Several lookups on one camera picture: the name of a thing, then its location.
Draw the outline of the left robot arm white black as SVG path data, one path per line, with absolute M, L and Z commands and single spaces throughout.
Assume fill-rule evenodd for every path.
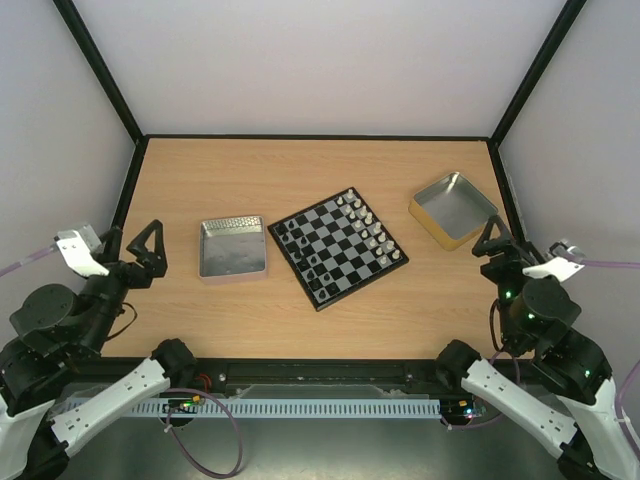
M 112 327 L 127 294 L 165 276 L 163 224 L 151 221 L 120 259 L 122 231 L 102 235 L 83 224 L 60 231 L 51 251 L 60 254 L 85 285 L 61 284 L 33 291 L 10 317 L 16 333 L 1 350 L 1 476 L 55 479 L 97 433 L 137 403 L 187 385 L 196 359 L 179 339 L 162 341 L 137 367 L 78 409 L 47 417 L 80 363 L 101 355 L 117 337 Z

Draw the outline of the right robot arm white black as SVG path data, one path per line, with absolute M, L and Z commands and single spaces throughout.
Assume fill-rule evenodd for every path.
M 638 478 L 639 437 L 622 406 L 627 389 L 616 386 L 603 350 L 574 328 L 581 308 L 563 287 L 589 261 L 562 242 L 548 257 L 526 249 L 497 215 L 472 253 L 488 257 L 481 273 L 497 287 L 490 314 L 500 319 L 500 352 L 513 359 L 531 353 L 538 382 L 568 412 L 542 403 L 460 340 L 436 358 L 438 384 L 489 402 L 535 438 L 567 479 Z

